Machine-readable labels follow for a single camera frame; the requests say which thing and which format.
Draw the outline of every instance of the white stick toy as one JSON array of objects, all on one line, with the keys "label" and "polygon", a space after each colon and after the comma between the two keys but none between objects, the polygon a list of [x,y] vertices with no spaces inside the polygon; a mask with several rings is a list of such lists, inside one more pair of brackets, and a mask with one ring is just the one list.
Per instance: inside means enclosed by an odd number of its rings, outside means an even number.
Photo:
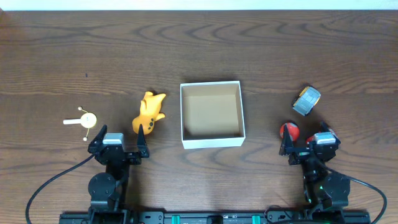
[{"label": "white stick toy", "polygon": [[83,110],[81,106],[79,106],[77,109],[86,113],[83,114],[80,119],[64,119],[63,124],[81,124],[83,127],[87,128],[87,134],[83,138],[83,141],[87,141],[88,132],[90,131],[90,128],[94,127],[97,123],[97,117],[95,114]]}]

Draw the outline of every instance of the white box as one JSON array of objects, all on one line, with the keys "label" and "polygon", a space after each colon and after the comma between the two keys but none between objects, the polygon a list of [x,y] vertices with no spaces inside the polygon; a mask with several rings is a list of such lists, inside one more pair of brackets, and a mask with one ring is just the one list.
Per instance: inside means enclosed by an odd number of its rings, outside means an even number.
[{"label": "white box", "polygon": [[244,132],[239,81],[180,85],[184,149],[241,146]]}]

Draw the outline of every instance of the red ball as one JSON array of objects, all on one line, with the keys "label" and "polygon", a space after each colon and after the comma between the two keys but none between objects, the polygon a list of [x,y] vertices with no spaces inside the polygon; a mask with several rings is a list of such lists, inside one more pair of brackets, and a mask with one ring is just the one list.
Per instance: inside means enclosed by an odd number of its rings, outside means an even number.
[{"label": "red ball", "polygon": [[291,122],[284,123],[282,125],[282,127],[280,127],[280,130],[279,130],[280,137],[281,138],[284,137],[284,126],[285,125],[287,125],[287,130],[290,134],[290,138],[292,139],[292,141],[296,141],[299,138],[300,130],[299,130],[299,127],[297,127],[297,125],[295,125],[294,123],[291,123]]}]

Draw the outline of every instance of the yellow toy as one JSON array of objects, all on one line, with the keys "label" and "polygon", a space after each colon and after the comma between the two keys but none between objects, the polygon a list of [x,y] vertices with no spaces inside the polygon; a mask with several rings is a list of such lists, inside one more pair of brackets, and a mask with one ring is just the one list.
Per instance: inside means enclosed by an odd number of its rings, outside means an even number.
[{"label": "yellow toy", "polygon": [[165,97],[166,94],[164,93],[154,96],[154,94],[149,91],[145,92],[144,99],[141,100],[139,116],[132,121],[132,129],[135,133],[138,134],[140,124],[142,124],[144,134],[151,133],[154,129],[155,121],[165,117],[163,113],[160,113],[162,100]]}]

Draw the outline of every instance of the wooden table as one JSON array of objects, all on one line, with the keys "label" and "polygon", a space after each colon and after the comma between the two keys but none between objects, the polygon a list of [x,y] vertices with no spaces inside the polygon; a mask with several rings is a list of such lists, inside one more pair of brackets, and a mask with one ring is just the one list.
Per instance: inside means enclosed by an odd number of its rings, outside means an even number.
[{"label": "wooden table", "polygon": [[[82,106],[135,145],[131,121],[144,92],[166,93],[147,136],[151,157],[131,169],[131,208],[265,210],[304,203],[302,173],[278,155],[279,127],[308,134],[321,119],[342,144],[328,163],[376,185],[398,222],[398,12],[5,12],[0,25],[0,222],[24,223],[26,203],[53,175],[89,156],[86,129],[65,126]],[[242,147],[184,150],[180,83],[240,80]],[[290,102],[310,83],[322,98],[303,117]],[[34,223],[86,211],[95,160],[51,183]],[[351,184],[350,208],[373,219],[382,200]]]}]

